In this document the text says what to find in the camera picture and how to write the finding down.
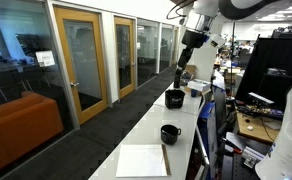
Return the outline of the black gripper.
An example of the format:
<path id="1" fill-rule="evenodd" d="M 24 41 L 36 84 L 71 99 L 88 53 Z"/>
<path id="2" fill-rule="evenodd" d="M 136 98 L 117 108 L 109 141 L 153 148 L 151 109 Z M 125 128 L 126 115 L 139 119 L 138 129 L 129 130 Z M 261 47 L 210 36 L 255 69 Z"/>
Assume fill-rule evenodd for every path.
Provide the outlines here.
<path id="1" fill-rule="evenodd" d="M 182 50 L 182 53 L 180 55 L 175 76 L 174 76 L 174 87 L 179 88 L 180 87 L 180 78 L 183 73 L 183 71 L 186 68 L 187 63 L 191 59 L 193 49 L 192 48 L 200 48 L 208 39 L 208 36 L 204 33 L 198 33 L 186 30 L 183 38 L 182 43 L 186 45 L 187 47 Z"/>

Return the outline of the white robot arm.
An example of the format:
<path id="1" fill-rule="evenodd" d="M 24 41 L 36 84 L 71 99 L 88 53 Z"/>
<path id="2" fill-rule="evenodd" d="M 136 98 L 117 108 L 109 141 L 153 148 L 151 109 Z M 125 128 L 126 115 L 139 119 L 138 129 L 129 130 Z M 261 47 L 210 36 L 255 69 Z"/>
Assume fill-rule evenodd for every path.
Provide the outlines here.
<path id="1" fill-rule="evenodd" d="M 185 48 L 180 55 L 174 77 L 174 87 L 179 88 L 181 75 L 193 50 L 200 48 L 207 39 L 212 22 L 220 12 L 225 18 L 240 20 L 246 18 L 268 4 L 278 0 L 171 0 L 175 7 L 189 7 L 181 22 L 185 26 L 182 43 Z M 255 171 L 261 180 L 292 180 L 292 88 L 286 95 L 281 129 L 265 157 L 255 165 Z"/>

